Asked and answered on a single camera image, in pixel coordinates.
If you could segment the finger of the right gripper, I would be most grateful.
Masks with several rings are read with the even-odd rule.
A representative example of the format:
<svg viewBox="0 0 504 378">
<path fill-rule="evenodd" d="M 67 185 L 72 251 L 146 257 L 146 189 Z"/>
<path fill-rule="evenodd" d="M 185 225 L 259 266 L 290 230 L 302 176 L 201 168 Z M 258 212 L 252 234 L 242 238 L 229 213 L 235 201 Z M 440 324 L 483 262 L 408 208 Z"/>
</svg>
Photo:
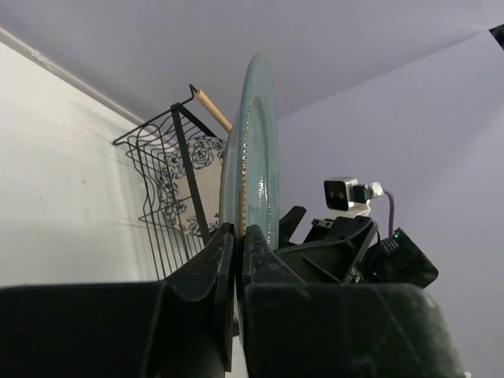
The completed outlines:
<svg viewBox="0 0 504 378">
<path fill-rule="evenodd" d="M 303 206 L 293 206 L 279 222 L 279 242 L 289 243 L 302 218 L 306 214 Z"/>
<path fill-rule="evenodd" d="M 276 255 L 307 283 L 363 284 L 373 238 L 369 217 L 315 220 L 304 243 L 278 249 Z"/>
</svg>

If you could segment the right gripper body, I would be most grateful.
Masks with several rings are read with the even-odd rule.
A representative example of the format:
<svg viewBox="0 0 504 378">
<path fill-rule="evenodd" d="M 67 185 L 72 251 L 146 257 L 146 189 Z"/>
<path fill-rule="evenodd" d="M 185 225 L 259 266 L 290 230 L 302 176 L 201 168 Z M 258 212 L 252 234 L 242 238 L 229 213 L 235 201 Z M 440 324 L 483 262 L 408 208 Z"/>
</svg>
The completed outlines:
<svg viewBox="0 0 504 378">
<path fill-rule="evenodd" d="M 365 267 L 364 284 L 412 284 L 426 288 L 439 276 L 439 270 L 402 229 L 382 238 L 375 221 Z"/>
</svg>

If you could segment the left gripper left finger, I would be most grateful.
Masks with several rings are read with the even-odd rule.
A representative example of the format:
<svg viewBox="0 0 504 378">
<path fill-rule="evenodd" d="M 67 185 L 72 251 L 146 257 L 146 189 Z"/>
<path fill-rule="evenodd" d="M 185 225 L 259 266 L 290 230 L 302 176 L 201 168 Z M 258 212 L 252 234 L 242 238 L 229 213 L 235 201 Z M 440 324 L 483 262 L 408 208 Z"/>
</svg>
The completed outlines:
<svg viewBox="0 0 504 378">
<path fill-rule="evenodd" d="M 235 236 L 159 281 L 7 287 L 4 377 L 222 377 L 232 367 Z"/>
</svg>

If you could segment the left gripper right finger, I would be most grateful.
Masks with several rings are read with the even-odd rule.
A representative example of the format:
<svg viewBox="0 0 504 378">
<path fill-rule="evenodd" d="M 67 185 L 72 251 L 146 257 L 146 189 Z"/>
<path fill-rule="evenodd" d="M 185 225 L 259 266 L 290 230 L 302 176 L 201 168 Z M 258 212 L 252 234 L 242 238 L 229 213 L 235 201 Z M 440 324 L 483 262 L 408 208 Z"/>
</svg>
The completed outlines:
<svg viewBox="0 0 504 378">
<path fill-rule="evenodd" d="M 243 238 L 240 333 L 251 377 L 462 377 L 443 313 L 410 284 L 306 283 Z"/>
</svg>

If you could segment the teal plate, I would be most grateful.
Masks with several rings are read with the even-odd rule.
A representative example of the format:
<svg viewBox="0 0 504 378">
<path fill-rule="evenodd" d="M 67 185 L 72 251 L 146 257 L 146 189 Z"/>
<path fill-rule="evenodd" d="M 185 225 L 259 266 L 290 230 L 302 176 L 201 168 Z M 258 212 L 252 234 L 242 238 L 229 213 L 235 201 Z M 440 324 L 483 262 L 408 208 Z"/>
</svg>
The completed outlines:
<svg viewBox="0 0 504 378">
<path fill-rule="evenodd" d="M 263 53 L 247 67 L 239 109 L 224 148 L 219 219 L 239 235 L 261 229 L 270 249 L 280 240 L 279 152 L 272 70 Z"/>
</svg>

